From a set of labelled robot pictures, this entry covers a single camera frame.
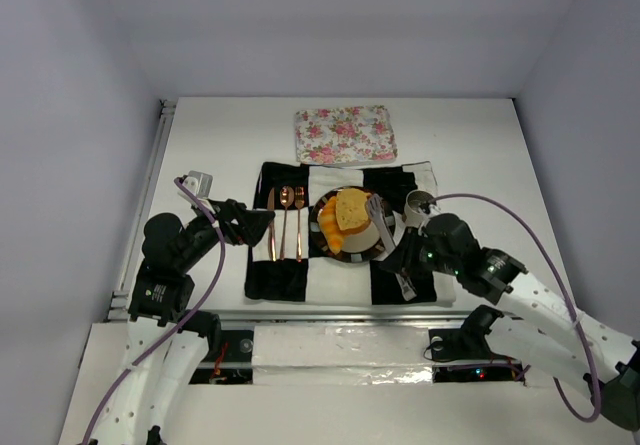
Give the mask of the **silver metal tongs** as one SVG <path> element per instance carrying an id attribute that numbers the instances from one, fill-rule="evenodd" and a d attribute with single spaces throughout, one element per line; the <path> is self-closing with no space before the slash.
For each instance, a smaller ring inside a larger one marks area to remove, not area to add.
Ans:
<path id="1" fill-rule="evenodd" d="M 388 254 L 391 254 L 395 248 L 395 242 L 393 235 L 391 234 L 385 219 L 384 207 L 382 199 L 378 194 L 372 194 L 366 201 L 365 209 L 371 220 L 378 230 L 382 244 Z M 413 287 L 409 279 L 396 273 L 396 280 L 399 284 L 402 297 L 405 301 L 410 301 L 416 298 L 416 290 Z"/>

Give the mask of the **orange croissant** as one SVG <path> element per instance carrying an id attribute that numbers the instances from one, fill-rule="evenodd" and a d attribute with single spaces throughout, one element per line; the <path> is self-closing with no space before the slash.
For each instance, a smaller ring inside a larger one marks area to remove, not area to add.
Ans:
<path id="1" fill-rule="evenodd" d="M 318 225 L 325 237 L 328 248 L 332 254 L 337 255 L 342 251 L 344 235 L 342 234 L 336 214 L 336 196 L 331 197 L 318 214 Z"/>

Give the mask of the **brown bread slice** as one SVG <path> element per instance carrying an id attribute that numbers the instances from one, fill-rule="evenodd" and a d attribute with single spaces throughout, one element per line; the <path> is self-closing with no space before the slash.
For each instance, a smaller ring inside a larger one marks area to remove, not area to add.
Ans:
<path id="1" fill-rule="evenodd" d="M 355 235 L 364 231 L 370 224 L 366 203 L 369 192 L 357 188 L 345 188 L 336 195 L 336 221 L 344 235 Z"/>

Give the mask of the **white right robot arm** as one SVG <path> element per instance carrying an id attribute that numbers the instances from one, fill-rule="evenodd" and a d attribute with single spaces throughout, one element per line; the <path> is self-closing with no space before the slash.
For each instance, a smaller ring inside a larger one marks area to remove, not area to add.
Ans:
<path id="1" fill-rule="evenodd" d="M 480 246 L 454 214 L 409 227 L 400 241 L 379 230 L 383 269 L 412 281 L 449 275 L 485 300 L 465 321 L 465 355 L 481 349 L 523 361 L 570 385 L 614 425 L 638 431 L 637 340 L 574 308 L 506 252 Z"/>

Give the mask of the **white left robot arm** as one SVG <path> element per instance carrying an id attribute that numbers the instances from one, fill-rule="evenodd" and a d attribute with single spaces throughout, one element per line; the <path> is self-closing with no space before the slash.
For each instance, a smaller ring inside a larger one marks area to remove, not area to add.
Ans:
<path id="1" fill-rule="evenodd" d="M 214 247 L 257 245 L 275 214 L 242 203 L 207 200 L 183 224 L 161 213 L 144 226 L 118 376 L 100 400 L 85 444 L 160 444 L 197 366 L 222 351 L 218 315 L 189 303 L 189 272 Z"/>

